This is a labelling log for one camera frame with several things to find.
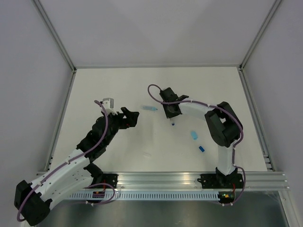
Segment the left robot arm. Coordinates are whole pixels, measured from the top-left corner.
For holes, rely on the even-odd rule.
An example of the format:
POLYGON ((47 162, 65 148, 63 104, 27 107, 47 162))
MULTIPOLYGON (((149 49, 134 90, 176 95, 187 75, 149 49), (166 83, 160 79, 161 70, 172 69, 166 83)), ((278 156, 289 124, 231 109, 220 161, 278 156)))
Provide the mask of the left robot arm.
POLYGON ((135 127, 138 118, 139 112, 125 107, 117 113, 107 113, 103 108, 86 137, 63 162, 29 183, 25 180, 18 183, 14 199, 17 220, 33 227, 58 203, 81 189, 114 190, 117 179, 107 178, 94 161, 106 151, 119 130, 135 127))

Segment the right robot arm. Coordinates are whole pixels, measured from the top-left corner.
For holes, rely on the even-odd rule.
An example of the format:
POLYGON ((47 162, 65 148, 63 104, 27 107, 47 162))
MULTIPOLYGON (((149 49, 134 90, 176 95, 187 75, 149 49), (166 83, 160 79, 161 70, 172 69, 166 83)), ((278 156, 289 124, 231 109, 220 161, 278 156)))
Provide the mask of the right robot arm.
POLYGON ((206 121, 211 138, 218 145, 218 164, 215 173, 201 174, 197 179, 203 189, 242 189, 243 175, 235 166, 235 146, 243 137, 243 126, 227 102, 207 105, 178 96, 171 88, 160 90, 162 106, 168 119, 182 114, 206 121))

